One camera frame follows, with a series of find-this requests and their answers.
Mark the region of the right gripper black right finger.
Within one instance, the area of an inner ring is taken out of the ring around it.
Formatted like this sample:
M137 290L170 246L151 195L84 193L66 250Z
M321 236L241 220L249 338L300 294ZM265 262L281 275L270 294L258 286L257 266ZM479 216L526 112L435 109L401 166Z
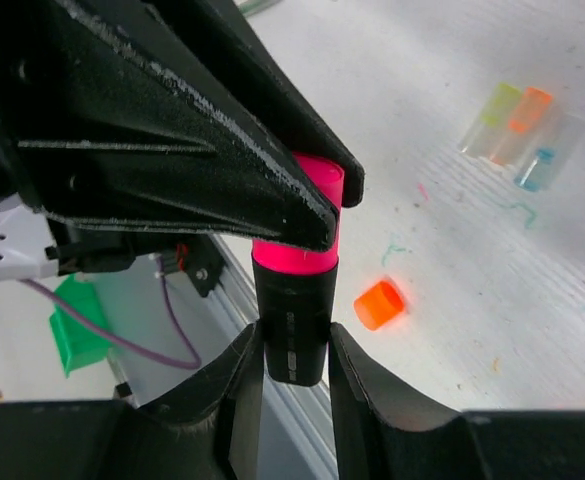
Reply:
M453 410L337 323L329 386L342 479L585 479L585 410Z

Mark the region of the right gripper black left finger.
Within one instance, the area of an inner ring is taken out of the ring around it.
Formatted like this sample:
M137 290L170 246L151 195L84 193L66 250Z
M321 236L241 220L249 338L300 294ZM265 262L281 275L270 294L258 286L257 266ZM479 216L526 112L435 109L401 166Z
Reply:
M154 401L1 402L0 479L254 479L263 339L248 325Z

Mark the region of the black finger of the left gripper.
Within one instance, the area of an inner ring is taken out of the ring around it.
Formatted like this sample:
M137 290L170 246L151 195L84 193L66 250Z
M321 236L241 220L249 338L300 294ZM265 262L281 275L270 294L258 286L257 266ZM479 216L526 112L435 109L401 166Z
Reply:
M292 152L142 1L0 1L0 167L27 206L84 229L330 248L335 206Z
M345 172L342 205L360 204L363 167L279 68L234 2L151 4L197 59L285 147L339 165Z

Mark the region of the bright orange marker cap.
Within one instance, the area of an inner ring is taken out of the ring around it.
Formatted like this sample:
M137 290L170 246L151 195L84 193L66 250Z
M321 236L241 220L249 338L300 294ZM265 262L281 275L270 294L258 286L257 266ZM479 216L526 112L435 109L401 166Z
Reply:
M357 318L368 330L375 331L407 310L404 296L389 278L383 278L354 302Z

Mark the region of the pink marker cap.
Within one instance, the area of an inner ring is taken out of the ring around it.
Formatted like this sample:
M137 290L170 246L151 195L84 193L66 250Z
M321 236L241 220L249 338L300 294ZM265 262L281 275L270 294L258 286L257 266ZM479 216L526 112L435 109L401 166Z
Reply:
M341 209L344 171L325 158L295 153L296 160L306 176L338 209ZM286 233L286 241L269 242L254 240L252 258L261 267L291 275L315 275L324 273L338 263L338 230L334 242L327 251L319 252L307 246L317 239L325 239L326 229L319 227L317 219L294 214L286 216L292 227Z

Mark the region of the yellow pen cap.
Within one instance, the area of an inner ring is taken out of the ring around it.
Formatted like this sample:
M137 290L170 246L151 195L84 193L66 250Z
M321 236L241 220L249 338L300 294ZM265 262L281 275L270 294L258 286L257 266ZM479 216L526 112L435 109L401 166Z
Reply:
M507 120L522 95L522 90L515 86L497 84L459 142L460 152L471 158L486 157L504 132Z

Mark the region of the clear blue pen cap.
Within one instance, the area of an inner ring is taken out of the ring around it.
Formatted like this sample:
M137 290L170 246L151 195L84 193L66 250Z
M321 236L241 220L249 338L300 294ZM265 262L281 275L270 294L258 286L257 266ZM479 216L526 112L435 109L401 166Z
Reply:
M582 119L561 109L553 110L522 156L514 184L528 192L547 190L571 157L584 131Z

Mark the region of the orange pen cap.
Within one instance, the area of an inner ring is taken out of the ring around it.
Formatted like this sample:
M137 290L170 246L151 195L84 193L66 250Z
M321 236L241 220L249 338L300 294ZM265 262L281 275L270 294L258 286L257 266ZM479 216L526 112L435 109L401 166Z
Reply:
M552 94L535 87L527 87L507 116L505 125L497 134L487 158L501 166L513 164L539 127L553 100Z

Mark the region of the black pink marker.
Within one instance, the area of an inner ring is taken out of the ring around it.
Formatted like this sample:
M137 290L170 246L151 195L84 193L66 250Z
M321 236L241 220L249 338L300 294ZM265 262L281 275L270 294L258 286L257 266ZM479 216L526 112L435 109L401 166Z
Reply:
M338 268L283 274L253 263L264 353L272 380L303 387L323 375Z

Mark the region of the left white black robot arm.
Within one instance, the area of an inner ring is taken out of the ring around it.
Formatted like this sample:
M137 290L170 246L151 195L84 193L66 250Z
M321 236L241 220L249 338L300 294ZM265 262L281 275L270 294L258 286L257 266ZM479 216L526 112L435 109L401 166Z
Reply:
M345 173L340 203L301 154ZM325 252L364 171L231 1L0 1L0 281L196 235Z

